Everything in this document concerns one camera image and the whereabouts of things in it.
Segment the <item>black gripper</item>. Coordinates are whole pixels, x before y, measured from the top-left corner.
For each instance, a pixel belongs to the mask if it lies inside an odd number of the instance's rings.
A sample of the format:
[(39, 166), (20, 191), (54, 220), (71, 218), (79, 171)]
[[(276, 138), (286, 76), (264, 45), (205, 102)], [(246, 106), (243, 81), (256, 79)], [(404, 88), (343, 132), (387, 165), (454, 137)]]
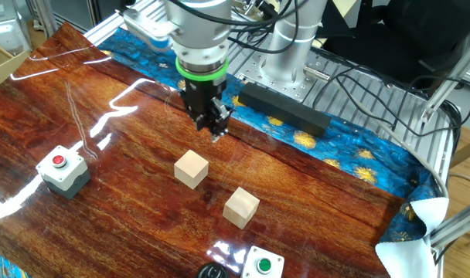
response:
[(217, 142), (228, 133), (228, 122), (232, 110), (222, 103), (223, 91), (226, 89), (226, 76), (197, 81), (185, 78), (186, 87), (180, 96), (187, 114), (195, 124), (196, 130), (207, 129), (211, 141)]

